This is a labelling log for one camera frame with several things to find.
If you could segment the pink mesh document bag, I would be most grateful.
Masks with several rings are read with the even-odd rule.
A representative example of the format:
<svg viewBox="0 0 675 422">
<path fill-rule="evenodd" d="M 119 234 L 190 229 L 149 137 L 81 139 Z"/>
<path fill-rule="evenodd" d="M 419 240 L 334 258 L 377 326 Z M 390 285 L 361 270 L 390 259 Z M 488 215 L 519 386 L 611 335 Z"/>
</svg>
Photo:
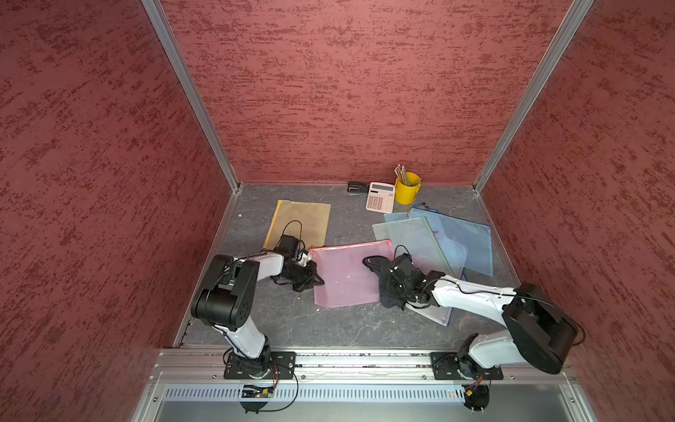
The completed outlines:
<svg viewBox="0 0 675 422">
<path fill-rule="evenodd" d="M 315 304 L 323 308 L 339 308 L 380 302 L 379 276 L 368 269 L 364 258 L 394 257 L 390 240 L 364 244 L 311 248 L 309 257 L 316 263 L 323 285 L 313 288 Z"/>
</svg>

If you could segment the green mesh document bag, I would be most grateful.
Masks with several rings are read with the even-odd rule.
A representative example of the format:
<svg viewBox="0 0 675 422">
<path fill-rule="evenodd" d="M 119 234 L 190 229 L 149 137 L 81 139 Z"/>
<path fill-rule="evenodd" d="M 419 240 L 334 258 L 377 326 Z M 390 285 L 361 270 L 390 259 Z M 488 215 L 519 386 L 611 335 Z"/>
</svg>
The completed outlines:
<svg viewBox="0 0 675 422">
<path fill-rule="evenodd" d="M 449 263 L 425 217 L 377 223 L 373 225 L 373 231 L 376 240 L 389 239 L 392 242 L 397 249 L 396 256 L 403 252 L 409 253 L 414 266 L 423 273 L 438 271 L 462 277 L 462 266 Z"/>
</svg>

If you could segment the yellow mesh document bag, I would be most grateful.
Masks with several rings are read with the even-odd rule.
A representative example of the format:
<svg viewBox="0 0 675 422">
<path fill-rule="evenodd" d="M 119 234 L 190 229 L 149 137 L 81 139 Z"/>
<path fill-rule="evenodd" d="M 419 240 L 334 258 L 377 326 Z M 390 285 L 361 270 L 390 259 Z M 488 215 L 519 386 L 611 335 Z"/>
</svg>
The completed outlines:
<svg viewBox="0 0 675 422">
<path fill-rule="evenodd" d="M 330 204 L 278 200 L 263 248 L 272 251 L 283 234 L 308 248 L 325 246 L 331 209 Z"/>
</svg>

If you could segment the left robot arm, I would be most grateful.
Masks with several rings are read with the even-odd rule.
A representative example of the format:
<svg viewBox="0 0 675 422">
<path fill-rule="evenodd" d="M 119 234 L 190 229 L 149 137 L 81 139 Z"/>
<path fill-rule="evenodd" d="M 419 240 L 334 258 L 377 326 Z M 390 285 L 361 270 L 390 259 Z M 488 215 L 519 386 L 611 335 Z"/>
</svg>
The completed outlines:
<svg viewBox="0 0 675 422">
<path fill-rule="evenodd" d="M 193 318 L 227 339 L 232 348 L 228 360 L 253 379 L 262 379 L 275 369 L 269 340 L 251 318 L 256 288 L 264 279 L 283 279 L 298 292 L 324 284 L 316 262 L 305 252 L 299 258 L 275 251 L 243 258 L 217 255 L 190 309 Z"/>
</svg>

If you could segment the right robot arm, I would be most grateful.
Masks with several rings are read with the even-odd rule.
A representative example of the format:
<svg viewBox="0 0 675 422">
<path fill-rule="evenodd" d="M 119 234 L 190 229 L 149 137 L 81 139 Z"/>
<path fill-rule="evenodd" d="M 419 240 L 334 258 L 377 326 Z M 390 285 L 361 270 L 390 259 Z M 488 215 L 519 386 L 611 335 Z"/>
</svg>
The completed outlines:
<svg viewBox="0 0 675 422">
<path fill-rule="evenodd" d="M 499 332 L 469 335 L 457 351 L 433 362 L 434 369 L 456 369 L 462 379 L 478 380 L 492 369 L 515 364 L 556 375 L 571 348 L 585 340 L 582 326 L 534 284 L 497 288 L 438 271 L 425 274 L 407 253 L 393 260 L 367 257 L 362 263 L 378 276 L 386 308 L 459 309 L 502 325 Z"/>
</svg>

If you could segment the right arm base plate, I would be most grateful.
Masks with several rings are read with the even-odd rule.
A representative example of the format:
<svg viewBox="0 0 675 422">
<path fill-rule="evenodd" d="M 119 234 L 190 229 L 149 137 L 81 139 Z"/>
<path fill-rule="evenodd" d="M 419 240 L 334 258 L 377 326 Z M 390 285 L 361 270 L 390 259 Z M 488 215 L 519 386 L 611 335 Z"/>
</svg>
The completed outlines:
<svg viewBox="0 0 675 422">
<path fill-rule="evenodd" d="M 437 381 L 501 381 L 504 375 L 501 367 L 481 367 L 469 355 L 458 353 L 430 353 L 431 369 Z"/>
</svg>

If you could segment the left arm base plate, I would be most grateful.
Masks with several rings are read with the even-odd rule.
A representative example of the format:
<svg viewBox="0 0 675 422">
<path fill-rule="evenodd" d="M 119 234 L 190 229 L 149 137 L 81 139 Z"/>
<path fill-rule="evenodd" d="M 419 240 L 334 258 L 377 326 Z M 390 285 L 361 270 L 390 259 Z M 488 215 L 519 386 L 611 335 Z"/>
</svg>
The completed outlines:
<svg viewBox="0 0 675 422">
<path fill-rule="evenodd" d="M 292 380 L 296 357 L 295 352 L 274 351 L 253 360 L 229 353 L 224 359 L 223 378 L 248 382 Z"/>
</svg>

